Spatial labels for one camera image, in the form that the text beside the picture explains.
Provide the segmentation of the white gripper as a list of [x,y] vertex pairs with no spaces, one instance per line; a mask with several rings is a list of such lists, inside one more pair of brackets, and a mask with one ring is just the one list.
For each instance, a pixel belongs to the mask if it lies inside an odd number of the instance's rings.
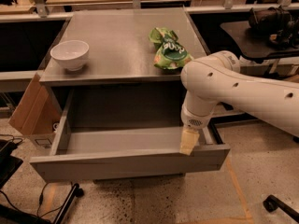
[[186,92],[181,108],[181,120],[184,125],[179,150],[181,154],[190,155],[192,153],[200,137],[197,130],[208,125],[217,103],[217,101],[198,97],[190,91]]

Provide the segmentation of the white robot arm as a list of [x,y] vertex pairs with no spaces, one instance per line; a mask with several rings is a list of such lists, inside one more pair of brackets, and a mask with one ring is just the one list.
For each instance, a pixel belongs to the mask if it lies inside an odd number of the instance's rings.
[[242,75],[239,60],[227,50],[188,62],[180,79],[186,89],[181,108],[182,154],[192,153],[199,131],[208,125],[220,102],[299,136],[298,83]]

